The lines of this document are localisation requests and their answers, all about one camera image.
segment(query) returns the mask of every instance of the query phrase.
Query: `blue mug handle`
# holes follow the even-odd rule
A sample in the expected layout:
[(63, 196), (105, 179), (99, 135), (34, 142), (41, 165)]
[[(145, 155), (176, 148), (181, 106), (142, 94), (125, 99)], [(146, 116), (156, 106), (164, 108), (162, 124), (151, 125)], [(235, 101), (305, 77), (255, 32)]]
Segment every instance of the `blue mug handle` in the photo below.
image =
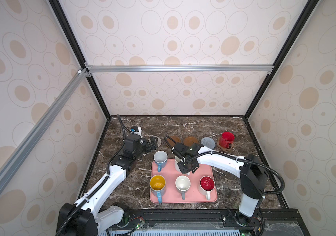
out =
[(157, 201), (158, 201), (159, 203), (162, 203), (162, 195), (161, 195), (160, 191), (157, 192)]

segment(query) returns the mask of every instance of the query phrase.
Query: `blue mug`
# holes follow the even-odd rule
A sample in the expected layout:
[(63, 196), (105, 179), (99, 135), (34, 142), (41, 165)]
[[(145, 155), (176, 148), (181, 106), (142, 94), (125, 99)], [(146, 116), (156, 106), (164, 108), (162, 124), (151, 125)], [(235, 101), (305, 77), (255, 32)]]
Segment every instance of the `blue mug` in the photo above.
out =
[(154, 175), (150, 179), (150, 188), (153, 195), (157, 196), (157, 201), (162, 203), (162, 196), (166, 191), (165, 178), (159, 174)]
[(154, 161), (157, 164), (157, 172), (167, 165), (168, 155), (165, 151), (157, 151), (154, 155)]

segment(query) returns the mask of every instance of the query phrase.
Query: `patterned wallpaper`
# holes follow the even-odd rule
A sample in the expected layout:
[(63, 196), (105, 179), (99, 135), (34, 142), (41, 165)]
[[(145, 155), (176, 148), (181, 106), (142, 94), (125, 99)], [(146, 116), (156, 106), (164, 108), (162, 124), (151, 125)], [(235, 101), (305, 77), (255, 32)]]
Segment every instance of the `patterned wallpaper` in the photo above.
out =
[(111, 115), (244, 115), (267, 72), (93, 75)]
[(74, 203), (105, 126), (84, 78), (0, 195), (0, 236), (55, 235)]
[(312, 236), (336, 236), (336, 0), (317, 7), (249, 119)]
[(0, 0), (0, 168), (78, 68), (43, 0)]
[(90, 65), (269, 64), (307, 0), (61, 0)]

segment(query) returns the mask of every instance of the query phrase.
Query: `brown marble tabletop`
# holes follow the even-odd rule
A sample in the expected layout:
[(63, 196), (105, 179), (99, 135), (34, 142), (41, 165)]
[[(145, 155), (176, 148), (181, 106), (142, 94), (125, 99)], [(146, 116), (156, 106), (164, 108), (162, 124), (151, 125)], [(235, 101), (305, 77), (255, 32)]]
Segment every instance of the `brown marble tabletop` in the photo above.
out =
[[(129, 129), (131, 126), (141, 126), (142, 136), (156, 136), (162, 140), (157, 151), (165, 151), (168, 158), (174, 158), (174, 154), (165, 145), (164, 136), (177, 136), (183, 141), (188, 136), (194, 136), (198, 140), (203, 137), (211, 137), (217, 142), (218, 137), (224, 131), (235, 135), (234, 147), (227, 151), (233, 155), (246, 156), (258, 155), (252, 139), (245, 127), (244, 121), (239, 117), (167, 117), (167, 116), (122, 116), (123, 124)], [(92, 175), (87, 186), (87, 191), (104, 175), (105, 165), (121, 146), (122, 131), (117, 118), (112, 118), (100, 153), (97, 157)], [(102, 209), (107, 209), (114, 202), (128, 205), (131, 209), (236, 209), (241, 199), (240, 179), (236, 176), (213, 167), (215, 187), (218, 200), (209, 203), (176, 203), (154, 204), (150, 201), (149, 181), (151, 178), (151, 165), (156, 151), (143, 155), (138, 160), (137, 166), (130, 175), (118, 185), (106, 200)], [(265, 190), (272, 190), (268, 181)], [(262, 208), (281, 208), (277, 196), (267, 195), (262, 202)]]

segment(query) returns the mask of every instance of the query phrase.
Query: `pink tray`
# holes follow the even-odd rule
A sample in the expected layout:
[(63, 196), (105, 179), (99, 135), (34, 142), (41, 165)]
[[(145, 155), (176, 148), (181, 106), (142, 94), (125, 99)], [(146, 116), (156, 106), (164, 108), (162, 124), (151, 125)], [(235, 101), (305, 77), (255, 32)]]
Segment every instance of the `pink tray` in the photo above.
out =
[[(193, 174), (190, 173), (187, 176), (190, 179), (190, 188), (185, 193), (185, 200), (182, 200), (181, 193), (179, 193), (176, 189), (175, 181), (176, 178), (182, 175), (182, 173), (178, 172), (174, 167), (174, 159), (168, 159), (167, 165), (162, 168), (161, 172), (157, 172), (157, 165), (155, 162), (152, 163), (152, 175), (159, 174), (165, 178), (166, 181), (166, 192), (162, 196), (163, 203), (181, 203), (181, 202), (214, 202), (218, 199), (218, 194), (216, 192), (216, 186), (214, 190), (211, 192), (210, 201), (206, 200), (206, 197), (198, 191), (198, 183), (199, 180), (204, 176), (213, 176), (213, 170), (209, 165), (201, 165), (199, 164), (199, 168)], [(157, 201), (157, 197), (153, 195), (150, 191), (150, 200), (153, 203), (159, 203)]]

